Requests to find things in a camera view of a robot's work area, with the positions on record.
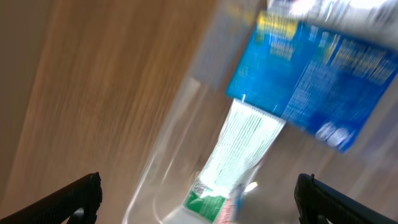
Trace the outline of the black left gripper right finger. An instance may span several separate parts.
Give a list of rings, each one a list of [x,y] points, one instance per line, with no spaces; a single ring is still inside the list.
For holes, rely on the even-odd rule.
[[[294,198],[301,224],[397,224],[320,182],[313,174],[298,175]]]

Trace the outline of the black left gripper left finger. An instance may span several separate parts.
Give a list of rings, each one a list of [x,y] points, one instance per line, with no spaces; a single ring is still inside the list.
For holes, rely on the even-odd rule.
[[[95,224],[103,200],[100,174],[88,174],[1,219],[1,223]]]

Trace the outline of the clear plastic container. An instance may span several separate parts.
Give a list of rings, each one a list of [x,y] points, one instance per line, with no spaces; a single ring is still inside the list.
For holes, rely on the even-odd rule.
[[[182,203],[224,135],[232,100],[225,94],[265,1],[221,1],[158,135],[123,217],[124,223],[161,223],[184,213]],[[244,196],[239,223],[297,223],[294,188],[301,173],[365,206],[397,218],[397,83],[377,105],[346,153],[289,124],[267,150]]]

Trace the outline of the white green medicine box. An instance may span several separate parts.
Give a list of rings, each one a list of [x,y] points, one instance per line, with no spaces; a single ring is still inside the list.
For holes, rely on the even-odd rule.
[[[216,146],[184,203],[182,223],[234,223],[253,178],[285,121],[234,100]]]

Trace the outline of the blue medicine box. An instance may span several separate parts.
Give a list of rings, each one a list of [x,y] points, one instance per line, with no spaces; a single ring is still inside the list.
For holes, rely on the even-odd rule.
[[[228,96],[347,151],[397,75],[397,52],[262,11]]]

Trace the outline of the white Hansaplast plaster box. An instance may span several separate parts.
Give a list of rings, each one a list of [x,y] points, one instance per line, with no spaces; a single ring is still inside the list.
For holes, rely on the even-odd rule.
[[[397,49],[397,0],[273,0],[267,10]]]

